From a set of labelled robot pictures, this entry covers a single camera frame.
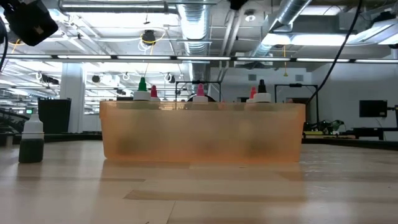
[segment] plastic bin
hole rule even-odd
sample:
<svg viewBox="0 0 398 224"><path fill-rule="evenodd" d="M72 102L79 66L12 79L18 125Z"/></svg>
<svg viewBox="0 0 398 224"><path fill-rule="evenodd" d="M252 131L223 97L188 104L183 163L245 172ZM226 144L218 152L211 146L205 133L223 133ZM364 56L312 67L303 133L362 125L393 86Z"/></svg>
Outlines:
<svg viewBox="0 0 398 224"><path fill-rule="evenodd" d="M305 105L102 101L99 117L108 159L297 162Z"/></svg>

